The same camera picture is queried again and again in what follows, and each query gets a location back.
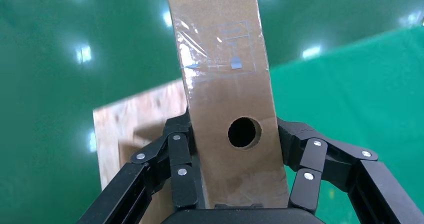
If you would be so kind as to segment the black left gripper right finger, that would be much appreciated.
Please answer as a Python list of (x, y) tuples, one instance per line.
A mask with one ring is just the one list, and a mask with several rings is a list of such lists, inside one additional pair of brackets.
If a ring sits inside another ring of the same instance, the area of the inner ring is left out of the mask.
[(378, 155), (279, 119), (283, 163), (295, 173), (288, 207), (314, 215), (322, 181), (347, 194), (362, 224), (421, 224), (424, 215)]

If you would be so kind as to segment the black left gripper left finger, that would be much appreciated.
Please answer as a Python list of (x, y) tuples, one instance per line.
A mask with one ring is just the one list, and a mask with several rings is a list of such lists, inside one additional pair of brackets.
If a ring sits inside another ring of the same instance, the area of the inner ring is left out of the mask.
[(189, 113), (166, 121), (162, 135), (136, 151), (77, 221), (79, 224), (160, 224), (199, 205)]

